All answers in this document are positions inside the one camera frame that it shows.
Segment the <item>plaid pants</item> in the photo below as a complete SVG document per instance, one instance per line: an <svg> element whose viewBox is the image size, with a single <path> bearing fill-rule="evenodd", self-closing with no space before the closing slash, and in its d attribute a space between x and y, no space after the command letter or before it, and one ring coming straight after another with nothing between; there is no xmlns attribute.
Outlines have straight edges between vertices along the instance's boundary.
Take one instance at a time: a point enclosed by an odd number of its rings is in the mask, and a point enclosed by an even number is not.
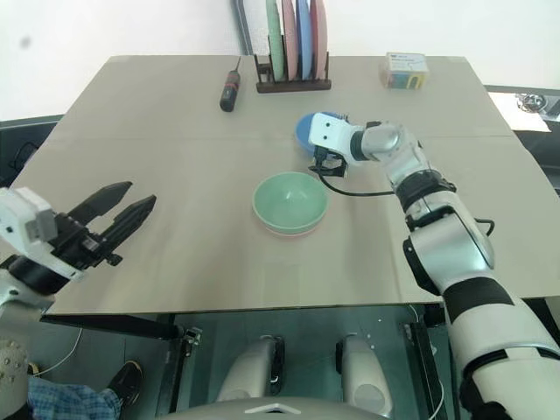
<svg viewBox="0 0 560 420"><path fill-rule="evenodd" d="M85 385L62 385L29 378L28 403L35 420L116 420L121 403L115 392Z"/></svg>

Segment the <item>green bowl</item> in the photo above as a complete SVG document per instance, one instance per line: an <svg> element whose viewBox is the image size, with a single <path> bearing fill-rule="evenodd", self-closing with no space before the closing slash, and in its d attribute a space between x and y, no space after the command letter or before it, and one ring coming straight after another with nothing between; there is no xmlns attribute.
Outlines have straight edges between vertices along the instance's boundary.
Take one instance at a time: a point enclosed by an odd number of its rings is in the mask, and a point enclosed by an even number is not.
<svg viewBox="0 0 560 420"><path fill-rule="evenodd" d="M302 172L283 172L265 179L253 194L255 214L267 228L283 235L315 228L327 204L323 185Z"/></svg>

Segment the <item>plate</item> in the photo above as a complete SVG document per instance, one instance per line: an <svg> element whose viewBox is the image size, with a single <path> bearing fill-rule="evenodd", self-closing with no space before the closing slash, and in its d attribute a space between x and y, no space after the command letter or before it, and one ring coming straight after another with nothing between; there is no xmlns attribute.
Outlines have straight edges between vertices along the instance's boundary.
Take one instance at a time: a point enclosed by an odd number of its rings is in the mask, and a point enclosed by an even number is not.
<svg viewBox="0 0 560 420"><path fill-rule="evenodd" d="M296 0L297 31L302 80L309 79L312 72L312 19L306 0Z"/></svg>
<svg viewBox="0 0 560 420"><path fill-rule="evenodd" d="M325 77L326 13L323 0L311 0L311 35L313 37L313 68L315 79Z"/></svg>
<svg viewBox="0 0 560 420"><path fill-rule="evenodd" d="M282 33L280 32L280 15L276 0L266 1L266 18L269 23L270 59L274 80L280 81L284 77L284 48Z"/></svg>
<svg viewBox="0 0 560 420"><path fill-rule="evenodd" d="M288 63L288 80L298 77L298 29L291 0L282 0L283 41Z"/></svg>

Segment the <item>white robotic arm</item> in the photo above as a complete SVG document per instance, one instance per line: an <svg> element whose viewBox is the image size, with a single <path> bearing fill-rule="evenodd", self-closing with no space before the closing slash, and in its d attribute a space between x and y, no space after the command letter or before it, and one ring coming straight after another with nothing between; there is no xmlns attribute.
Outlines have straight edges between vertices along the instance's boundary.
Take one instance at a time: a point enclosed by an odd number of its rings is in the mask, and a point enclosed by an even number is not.
<svg viewBox="0 0 560 420"><path fill-rule="evenodd" d="M316 114L310 142L350 166L373 160L385 169L410 230L403 243L409 266L420 287L443 297L461 402L473 418L558 419L560 347L495 278L492 244L410 132Z"/></svg>

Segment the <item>black shoe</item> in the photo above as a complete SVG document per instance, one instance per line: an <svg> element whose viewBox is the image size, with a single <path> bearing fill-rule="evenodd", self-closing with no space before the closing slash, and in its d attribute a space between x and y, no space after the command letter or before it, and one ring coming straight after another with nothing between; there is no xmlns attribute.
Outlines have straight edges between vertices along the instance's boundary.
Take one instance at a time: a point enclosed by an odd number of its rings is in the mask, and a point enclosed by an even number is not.
<svg viewBox="0 0 560 420"><path fill-rule="evenodd" d="M142 368L133 360L128 360L111 380L107 388L115 391L125 409L134 404L140 395L142 386Z"/></svg>

